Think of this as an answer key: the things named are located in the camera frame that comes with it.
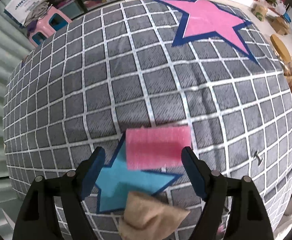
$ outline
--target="pink rectangular object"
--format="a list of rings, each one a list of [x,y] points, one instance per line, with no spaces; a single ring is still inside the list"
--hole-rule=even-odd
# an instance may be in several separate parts
[[[188,126],[127,129],[127,169],[182,166],[181,153],[185,146],[191,146]]]

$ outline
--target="navy blue star outline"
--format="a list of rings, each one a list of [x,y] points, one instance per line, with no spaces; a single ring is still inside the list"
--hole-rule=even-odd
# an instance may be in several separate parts
[[[214,2],[211,2],[213,3],[218,9],[220,9],[221,11],[225,11],[231,15],[234,15],[242,20],[244,20],[244,23],[241,23],[239,25],[236,25],[233,27],[233,30],[235,31],[236,35],[238,36],[238,38],[240,39],[240,41],[242,42],[242,44],[244,45],[244,47],[246,48],[246,50],[249,52],[249,54],[247,54],[246,52],[242,51],[239,47],[237,47],[236,45],[234,45],[233,43],[231,43],[230,41],[228,41],[227,39],[225,39],[224,37],[222,37],[219,33],[217,33],[216,31],[214,32],[210,32],[210,33],[203,33],[203,34],[198,34],[198,35],[194,35],[194,36],[189,36],[189,37],[185,37],[183,38],[183,35],[184,35],[184,31],[185,31],[185,28],[186,28],[186,25],[187,25],[187,21],[188,21],[188,17],[189,17],[189,13],[187,13],[186,11],[174,6],[174,5],[171,5],[169,3],[166,3],[162,0],[154,0],[156,2],[160,2],[160,3],[163,3],[171,8],[175,8],[176,10],[178,10],[179,12],[182,13],[182,18],[179,22],[179,26],[177,28],[177,31],[176,31],[176,35],[175,35],[175,38],[174,38],[174,41],[173,41],[173,44],[172,46],[175,47],[175,46],[180,46],[180,45],[183,45],[185,43],[188,43],[190,41],[197,41],[197,40],[201,40],[201,39],[208,39],[210,37],[220,37],[221,39],[223,39],[227,44],[229,44],[231,47],[237,49],[239,52],[241,52],[242,54],[246,55],[250,60],[252,60],[253,62],[255,62],[256,64],[258,64],[257,60],[255,59],[254,55],[251,53],[250,49],[248,48],[247,44],[245,43],[244,39],[242,38],[242,36],[239,34],[239,30],[241,28],[244,28],[244,27],[247,27],[249,25],[252,24],[252,22],[234,14],[234,13],[231,13],[225,9],[222,9],[221,7],[219,7],[216,3]],[[177,0],[177,1],[189,1],[189,2],[196,2],[197,0]]]
[[[103,165],[103,168],[111,168],[113,166],[113,163],[119,153],[119,150],[121,149],[124,141],[126,139],[126,132],[123,133],[118,145],[117,145],[117,148],[109,162],[109,164],[104,164]],[[182,177],[183,174],[177,174],[177,173],[169,173],[169,172],[161,172],[161,171],[151,171],[151,170],[142,170],[143,172],[146,172],[146,173],[157,173],[157,174],[167,174],[167,175],[173,175],[175,176],[174,179],[172,179],[169,183],[165,184],[163,187],[161,187],[158,191],[156,191],[154,194],[152,194],[152,196],[162,192],[165,188],[167,188],[168,186],[172,185],[175,181],[177,181],[180,177]],[[100,211],[99,211],[99,208],[100,208],[100,203],[101,203],[101,193],[102,193],[102,190],[95,184],[95,187],[98,189],[98,194],[97,194],[97,208],[96,208],[96,214],[100,214]],[[109,213],[109,212],[115,212],[115,211],[120,211],[120,210],[124,210],[123,208],[119,208],[119,209],[114,209],[114,210],[107,210],[107,211],[104,211],[102,213]]]

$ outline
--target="white floor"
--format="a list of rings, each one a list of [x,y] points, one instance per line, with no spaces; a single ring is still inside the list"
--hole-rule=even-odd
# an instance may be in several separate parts
[[[259,30],[265,36],[265,38],[268,39],[268,42],[271,43],[269,37],[272,34],[276,34],[275,30],[271,27],[270,23],[266,19],[264,22],[261,22],[260,20],[258,20],[253,15],[252,8],[250,8],[246,5],[242,5],[239,3],[229,1],[229,0],[210,0],[210,1],[216,1],[216,2],[220,2],[220,3],[224,3],[227,5],[231,5],[231,6],[240,8],[251,19],[251,21],[259,28]],[[292,32],[291,32],[291,34],[288,34],[285,36],[281,36],[281,35],[278,35],[278,36],[283,41],[283,43],[285,44],[289,53],[292,56]]]

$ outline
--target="pink block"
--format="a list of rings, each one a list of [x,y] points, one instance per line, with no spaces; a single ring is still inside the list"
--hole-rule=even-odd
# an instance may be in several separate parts
[[[191,146],[188,126],[126,130],[126,162],[129,170],[182,166],[181,153]]]

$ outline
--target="brown box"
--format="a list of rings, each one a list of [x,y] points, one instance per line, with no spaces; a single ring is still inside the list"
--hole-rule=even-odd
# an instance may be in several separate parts
[[[282,17],[276,17],[271,26],[279,35],[287,35],[290,33],[290,26]]]

